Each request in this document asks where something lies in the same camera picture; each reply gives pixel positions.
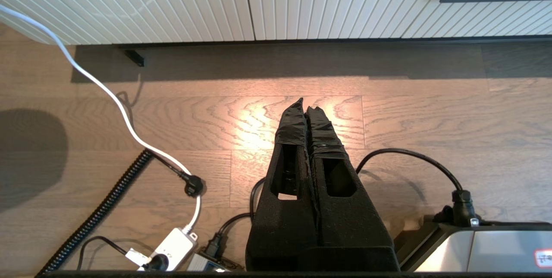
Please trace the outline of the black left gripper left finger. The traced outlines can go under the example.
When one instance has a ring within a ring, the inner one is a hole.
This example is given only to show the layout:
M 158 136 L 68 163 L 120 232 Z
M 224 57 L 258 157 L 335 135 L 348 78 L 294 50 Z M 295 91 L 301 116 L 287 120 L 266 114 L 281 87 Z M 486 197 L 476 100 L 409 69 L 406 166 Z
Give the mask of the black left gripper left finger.
M 251 272 L 299 270 L 302 252 L 317 243 L 303 99 L 283 112 L 246 245 Z

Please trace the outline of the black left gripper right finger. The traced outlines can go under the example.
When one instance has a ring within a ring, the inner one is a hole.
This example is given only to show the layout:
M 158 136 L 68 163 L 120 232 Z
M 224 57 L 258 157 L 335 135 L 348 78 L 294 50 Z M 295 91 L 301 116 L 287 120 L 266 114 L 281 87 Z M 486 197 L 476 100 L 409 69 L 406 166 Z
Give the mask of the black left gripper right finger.
M 398 259 L 378 211 L 323 109 L 308 108 L 316 194 L 317 244 L 305 252 L 316 272 L 397 272 Z

